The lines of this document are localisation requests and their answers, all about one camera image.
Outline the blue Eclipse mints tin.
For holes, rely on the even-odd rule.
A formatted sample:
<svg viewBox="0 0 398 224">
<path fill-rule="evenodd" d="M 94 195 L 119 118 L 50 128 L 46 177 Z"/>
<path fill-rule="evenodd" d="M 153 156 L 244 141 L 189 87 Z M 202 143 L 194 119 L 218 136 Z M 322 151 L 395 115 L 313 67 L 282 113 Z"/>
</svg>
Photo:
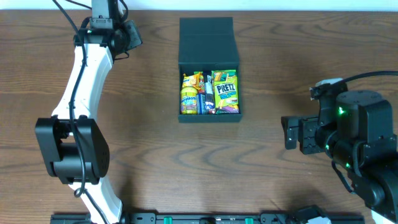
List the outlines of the blue Eclipse mints tin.
<svg viewBox="0 0 398 224">
<path fill-rule="evenodd" d="M 206 96 L 205 94 L 197 94 L 197 114 L 206 114 Z"/>
</svg>

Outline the yellow green Pretz box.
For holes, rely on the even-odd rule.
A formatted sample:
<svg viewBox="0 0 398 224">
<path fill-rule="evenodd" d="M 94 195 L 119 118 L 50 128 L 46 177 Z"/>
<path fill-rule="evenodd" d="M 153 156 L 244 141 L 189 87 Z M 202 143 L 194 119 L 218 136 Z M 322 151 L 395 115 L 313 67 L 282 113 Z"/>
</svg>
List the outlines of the yellow green Pretz box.
<svg viewBox="0 0 398 224">
<path fill-rule="evenodd" d="M 238 76 L 236 70 L 212 71 L 216 114 L 238 114 Z"/>
</svg>

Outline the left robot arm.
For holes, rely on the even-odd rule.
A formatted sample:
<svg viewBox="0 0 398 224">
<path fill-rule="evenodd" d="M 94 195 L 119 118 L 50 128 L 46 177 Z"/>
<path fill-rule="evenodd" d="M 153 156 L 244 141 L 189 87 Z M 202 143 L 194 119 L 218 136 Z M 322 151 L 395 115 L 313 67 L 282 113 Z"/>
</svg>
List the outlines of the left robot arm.
<svg viewBox="0 0 398 224">
<path fill-rule="evenodd" d="M 130 223 L 110 183 L 110 151 L 96 119 L 108 73 L 142 39 L 123 0 L 92 1 L 89 9 L 81 26 L 71 24 L 72 72 L 51 117 L 37 120 L 35 135 L 49 176 L 68 185 L 89 210 L 84 218 L 65 215 L 53 222 Z"/>
</svg>

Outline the green Haribo gummy bag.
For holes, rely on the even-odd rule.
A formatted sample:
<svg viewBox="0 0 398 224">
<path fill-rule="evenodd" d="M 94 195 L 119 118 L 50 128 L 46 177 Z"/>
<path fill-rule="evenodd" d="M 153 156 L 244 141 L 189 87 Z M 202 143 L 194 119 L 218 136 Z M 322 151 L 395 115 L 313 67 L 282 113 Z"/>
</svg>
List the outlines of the green Haribo gummy bag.
<svg viewBox="0 0 398 224">
<path fill-rule="evenodd" d="M 203 78 L 203 72 L 198 72 L 198 73 L 201 73 L 201 75 L 200 75 L 200 81 L 199 81 L 199 87 L 200 87 L 200 89 L 199 89 L 199 91 L 198 91 L 198 94 L 199 94 L 199 93 L 205 94 L 205 82 L 204 82 L 204 78 Z"/>
</svg>

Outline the yellow Mentos gum bottle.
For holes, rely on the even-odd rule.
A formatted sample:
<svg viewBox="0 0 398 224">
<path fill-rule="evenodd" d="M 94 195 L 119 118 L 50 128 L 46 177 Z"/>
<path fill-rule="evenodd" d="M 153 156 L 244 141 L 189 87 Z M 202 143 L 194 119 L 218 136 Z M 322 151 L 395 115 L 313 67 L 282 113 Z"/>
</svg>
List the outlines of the yellow Mentos gum bottle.
<svg viewBox="0 0 398 224">
<path fill-rule="evenodd" d="M 196 88 L 184 87 L 180 93 L 180 111 L 181 114 L 197 114 L 197 94 Z"/>
</svg>

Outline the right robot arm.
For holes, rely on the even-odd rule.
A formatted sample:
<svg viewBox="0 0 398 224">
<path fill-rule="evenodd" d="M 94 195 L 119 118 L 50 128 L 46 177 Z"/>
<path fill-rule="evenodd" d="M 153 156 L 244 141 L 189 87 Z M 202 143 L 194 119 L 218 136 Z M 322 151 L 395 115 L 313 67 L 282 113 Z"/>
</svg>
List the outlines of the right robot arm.
<svg viewBox="0 0 398 224">
<path fill-rule="evenodd" d="M 329 91 L 312 116 L 283 116 L 285 148 L 324 152 L 346 190 L 383 220 L 397 223 L 397 135 L 391 104 L 370 90 Z"/>
</svg>

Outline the dark blue snack bar wrapper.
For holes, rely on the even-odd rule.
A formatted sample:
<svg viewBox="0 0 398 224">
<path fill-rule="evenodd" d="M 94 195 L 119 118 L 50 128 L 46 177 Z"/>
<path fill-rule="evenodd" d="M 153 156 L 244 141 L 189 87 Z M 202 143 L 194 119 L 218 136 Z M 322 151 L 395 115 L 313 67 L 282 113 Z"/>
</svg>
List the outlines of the dark blue snack bar wrapper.
<svg viewBox="0 0 398 224">
<path fill-rule="evenodd" d="M 215 99 L 210 71 L 203 72 L 205 82 L 205 110 L 207 114 L 215 114 Z"/>
</svg>

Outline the black gift box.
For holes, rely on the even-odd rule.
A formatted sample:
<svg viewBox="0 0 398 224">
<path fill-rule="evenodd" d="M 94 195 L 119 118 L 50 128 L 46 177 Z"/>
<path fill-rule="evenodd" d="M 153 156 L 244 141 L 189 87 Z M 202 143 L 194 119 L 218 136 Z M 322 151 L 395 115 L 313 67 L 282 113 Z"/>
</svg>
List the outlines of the black gift box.
<svg viewBox="0 0 398 224">
<path fill-rule="evenodd" d="M 194 72 L 235 70 L 239 53 L 232 17 L 181 17 L 178 51 L 179 84 Z"/>
</svg>

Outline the small orange candy packet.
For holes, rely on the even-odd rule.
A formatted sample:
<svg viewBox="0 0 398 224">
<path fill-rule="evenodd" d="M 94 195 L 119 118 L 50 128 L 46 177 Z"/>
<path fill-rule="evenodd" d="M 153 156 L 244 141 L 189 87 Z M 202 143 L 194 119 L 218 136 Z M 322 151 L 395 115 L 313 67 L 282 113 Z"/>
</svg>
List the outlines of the small orange candy packet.
<svg viewBox="0 0 398 224">
<path fill-rule="evenodd" d="M 183 74 L 182 88 L 193 87 L 195 89 L 199 89 L 199 81 L 200 81 L 201 73 L 194 73 L 193 75 Z"/>
</svg>

